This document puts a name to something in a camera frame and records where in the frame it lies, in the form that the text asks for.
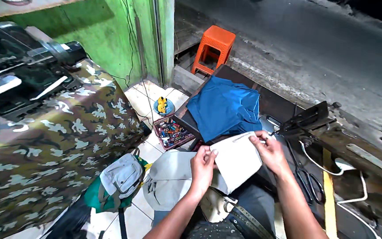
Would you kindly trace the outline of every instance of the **hand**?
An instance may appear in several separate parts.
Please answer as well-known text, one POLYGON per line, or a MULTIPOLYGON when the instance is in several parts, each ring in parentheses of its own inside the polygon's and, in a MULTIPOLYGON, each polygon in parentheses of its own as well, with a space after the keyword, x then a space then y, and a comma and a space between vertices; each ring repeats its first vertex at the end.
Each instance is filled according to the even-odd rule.
POLYGON ((269 136, 268 132, 261 130, 255 131, 256 136, 250 136, 250 141, 254 144, 262 158, 263 163, 273 171, 277 177, 292 175, 290 166, 284 156, 282 145, 276 139, 269 136))
POLYGON ((217 150, 210 152, 209 146, 200 146, 197 154, 191 159, 192 183, 188 191, 198 200, 203 198, 213 178, 213 168, 217 150))

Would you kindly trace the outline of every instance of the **red basket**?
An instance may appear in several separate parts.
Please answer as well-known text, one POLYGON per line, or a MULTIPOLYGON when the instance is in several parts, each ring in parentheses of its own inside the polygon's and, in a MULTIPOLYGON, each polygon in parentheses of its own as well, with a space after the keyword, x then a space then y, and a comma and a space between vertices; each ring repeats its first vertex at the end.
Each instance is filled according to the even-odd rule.
POLYGON ((170 118, 172 118, 173 114, 170 114, 166 117, 163 117, 161 119, 158 119, 156 121, 153 122, 153 130, 156 132, 156 135, 157 135, 157 138, 159 138, 160 140, 160 143, 162 144, 162 147, 163 149, 165 150, 169 150, 169 149, 173 149, 175 148, 176 146, 181 146, 183 144, 185 144, 186 142, 189 142, 191 140, 193 140, 195 138, 195 136, 192 134, 192 133, 188 133, 185 138, 185 136, 181 136, 181 137, 184 137, 183 139, 180 139, 179 141, 177 141, 176 143, 170 145, 170 146, 165 146, 165 143, 163 142, 163 140, 161 139, 160 136, 162 136, 161 132, 160 132, 160 124, 162 122, 167 122, 167 120, 170 121, 170 118))

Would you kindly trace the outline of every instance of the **wall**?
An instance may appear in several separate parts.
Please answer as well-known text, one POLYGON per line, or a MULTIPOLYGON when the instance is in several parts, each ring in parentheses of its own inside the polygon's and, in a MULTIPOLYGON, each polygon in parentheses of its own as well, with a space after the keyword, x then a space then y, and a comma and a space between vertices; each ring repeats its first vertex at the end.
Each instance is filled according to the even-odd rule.
POLYGON ((159 0, 160 28, 162 33, 165 84, 170 85, 174 66, 174 16, 175 0, 159 0))
MULTIPOLYGON (((79 41, 91 58, 110 74, 127 79, 132 69, 131 85, 141 80, 135 12, 140 18, 148 75, 157 77, 158 73, 149 3, 148 0, 85 0, 3 17, 0 21, 13 21, 22 27, 33 25, 59 43, 79 41), (131 36, 126 2, 133 30, 131 36)), ((122 89, 126 88, 125 80, 117 81, 122 89)))

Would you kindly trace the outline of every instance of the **metal plate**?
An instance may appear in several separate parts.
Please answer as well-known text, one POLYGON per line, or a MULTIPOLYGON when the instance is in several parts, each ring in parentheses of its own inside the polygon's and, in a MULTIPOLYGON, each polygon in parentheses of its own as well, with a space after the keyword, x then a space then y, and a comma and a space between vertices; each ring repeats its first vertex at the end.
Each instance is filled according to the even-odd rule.
POLYGON ((363 148, 354 144, 348 144, 346 145, 346 147, 353 153, 361 156, 362 158, 370 161, 371 163, 375 164, 376 166, 382 169, 382 161, 374 155, 370 154, 369 152, 365 151, 363 148))

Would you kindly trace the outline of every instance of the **camouflage fabric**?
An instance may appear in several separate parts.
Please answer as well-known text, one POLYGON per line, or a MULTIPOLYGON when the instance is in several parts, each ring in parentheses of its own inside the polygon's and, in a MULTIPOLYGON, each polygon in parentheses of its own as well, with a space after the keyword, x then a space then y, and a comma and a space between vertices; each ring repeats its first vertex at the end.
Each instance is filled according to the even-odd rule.
POLYGON ((143 129, 116 81, 91 60, 83 87, 20 122, 0 117, 0 238, 54 220, 143 129))

